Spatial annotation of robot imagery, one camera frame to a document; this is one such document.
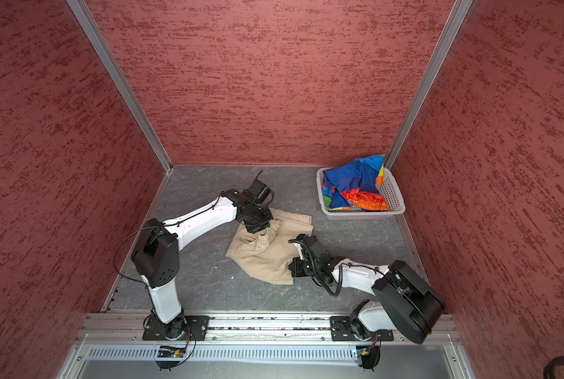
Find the beige drawstring shorts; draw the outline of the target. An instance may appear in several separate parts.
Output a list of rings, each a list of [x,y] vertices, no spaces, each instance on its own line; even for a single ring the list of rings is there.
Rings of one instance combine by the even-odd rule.
[[[273,220],[261,232],[250,234],[239,226],[226,257],[233,260],[247,275],[275,285],[294,284],[288,265],[299,256],[289,241],[313,232],[312,216],[271,210]]]

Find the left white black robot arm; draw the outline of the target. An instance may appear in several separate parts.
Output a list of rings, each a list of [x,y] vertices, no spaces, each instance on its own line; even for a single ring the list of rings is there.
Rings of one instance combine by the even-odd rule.
[[[269,205],[274,192],[257,182],[242,192],[229,189],[207,205],[184,216],[163,222],[152,218],[138,231],[131,260],[147,287],[152,303],[148,317],[150,330],[162,340],[190,336],[175,280],[181,264],[179,252],[195,239],[237,221],[252,234],[263,232],[273,221]]]

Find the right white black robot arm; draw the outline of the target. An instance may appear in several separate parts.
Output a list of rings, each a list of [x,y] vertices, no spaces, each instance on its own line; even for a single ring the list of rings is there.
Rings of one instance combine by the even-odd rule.
[[[375,298],[359,303],[349,316],[335,319],[334,331],[368,341],[384,330],[396,330],[412,343],[423,344],[445,311],[441,295],[404,261],[367,265],[332,256],[314,235],[299,235],[288,243],[299,252],[288,265],[292,277],[311,278],[333,298],[344,288]]]

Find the colourful blue orange shorts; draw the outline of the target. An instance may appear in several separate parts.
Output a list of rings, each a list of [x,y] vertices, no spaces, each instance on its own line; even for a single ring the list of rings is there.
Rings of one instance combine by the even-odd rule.
[[[386,212],[389,206],[378,190],[384,182],[385,155],[358,158],[322,173],[324,206],[330,211],[352,207],[368,212]]]

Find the white perforated plastic basket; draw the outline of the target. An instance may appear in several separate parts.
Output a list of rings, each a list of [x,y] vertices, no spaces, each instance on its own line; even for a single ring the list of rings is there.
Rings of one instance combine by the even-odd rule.
[[[383,184],[377,187],[380,195],[386,201],[389,210],[383,212],[365,211],[361,208],[353,206],[350,209],[342,209],[340,211],[329,210],[324,202],[324,195],[322,193],[323,172],[328,170],[327,167],[320,168],[316,173],[316,182],[318,190],[318,200],[321,211],[324,213],[328,220],[333,221],[346,221],[346,220],[384,220],[389,217],[401,216],[406,211],[403,195],[400,188],[395,181],[392,172],[387,168],[384,169]]]

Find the left small circuit board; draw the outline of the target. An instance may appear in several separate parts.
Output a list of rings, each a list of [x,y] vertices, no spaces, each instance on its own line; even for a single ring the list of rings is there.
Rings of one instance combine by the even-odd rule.
[[[186,347],[175,347],[175,346],[168,346],[168,345],[161,345],[158,347],[157,350],[157,359],[158,360],[166,360],[166,359],[173,359],[173,360],[180,360],[186,357],[187,348]]]

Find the left corner aluminium profile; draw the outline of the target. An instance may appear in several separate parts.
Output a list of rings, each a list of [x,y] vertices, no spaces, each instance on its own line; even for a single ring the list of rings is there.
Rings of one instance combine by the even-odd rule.
[[[167,175],[170,175],[173,171],[174,165],[157,136],[152,123],[149,121],[148,116],[131,88],[130,83],[122,72],[119,63],[114,57],[103,34],[99,30],[97,22],[92,16],[88,5],[85,1],[81,0],[67,0],[67,4],[70,6],[74,17],[81,26],[84,34],[89,39],[93,50],[97,53],[99,60],[108,72],[108,75],[113,81],[120,96],[122,96],[122,99],[132,114],[135,122],[138,123],[141,132],[149,143],[149,146],[156,155],[164,171]]]

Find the corner aluminium profile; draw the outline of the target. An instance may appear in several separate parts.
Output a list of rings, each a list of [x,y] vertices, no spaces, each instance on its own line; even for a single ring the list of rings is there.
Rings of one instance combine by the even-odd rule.
[[[456,0],[453,4],[451,12],[446,20],[444,28],[441,31],[436,46],[425,68],[419,86],[414,94],[407,113],[400,125],[397,136],[385,158],[385,167],[389,170],[394,166],[400,152],[411,132],[414,123],[419,116],[419,112],[425,103],[425,100],[433,87],[441,67],[444,64],[452,44],[455,41],[458,32],[473,4],[472,0]]]
[[[170,175],[173,171],[174,165],[157,136],[152,123],[149,121],[148,116],[131,88],[130,83],[122,72],[119,63],[114,57],[103,34],[99,30],[97,22],[92,16],[88,5],[85,1],[81,0],[67,0],[67,4],[70,6],[74,17],[81,26],[84,34],[89,39],[93,50],[97,53],[99,60],[108,72],[108,75],[113,81],[120,96],[122,96],[122,99],[132,114],[135,122],[138,123],[141,132],[149,143],[149,146],[156,155],[164,171],[167,175]]]

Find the right corner aluminium profile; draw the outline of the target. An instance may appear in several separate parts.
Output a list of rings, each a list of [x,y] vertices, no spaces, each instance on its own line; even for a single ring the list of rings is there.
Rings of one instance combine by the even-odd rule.
[[[436,46],[425,68],[419,86],[414,94],[407,113],[400,125],[397,136],[385,158],[385,167],[389,170],[394,166],[400,152],[411,132],[414,123],[419,116],[419,112],[425,103],[425,100],[433,87],[441,67],[444,64],[452,44],[455,41],[458,32],[473,4],[472,0],[456,0],[453,4],[451,12],[446,20],[444,28],[441,31]]]

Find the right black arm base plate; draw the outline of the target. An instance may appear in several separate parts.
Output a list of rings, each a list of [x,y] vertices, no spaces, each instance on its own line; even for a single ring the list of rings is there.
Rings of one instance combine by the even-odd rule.
[[[332,340],[335,342],[391,342],[394,341],[392,330],[379,329],[370,331],[356,317],[332,316],[329,318]]]

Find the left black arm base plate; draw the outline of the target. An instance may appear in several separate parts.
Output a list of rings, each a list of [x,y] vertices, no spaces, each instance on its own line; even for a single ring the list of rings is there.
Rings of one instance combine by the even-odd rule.
[[[182,341],[194,338],[197,341],[205,339],[209,327],[208,316],[186,316],[179,314],[168,323],[163,323],[157,315],[152,312],[144,319],[143,335],[144,341]]]

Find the aluminium mounting rail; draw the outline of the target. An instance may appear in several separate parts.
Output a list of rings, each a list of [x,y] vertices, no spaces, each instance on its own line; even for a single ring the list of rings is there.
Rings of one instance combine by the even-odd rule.
[[[147,310],[119,310],[86,314],[76,343],[147,344],[142,339]],[[233,313],[193,312],[189,316],[210,317],[209,327],[200,344],[284,344],[330,345],[331,314],[326,313]]]

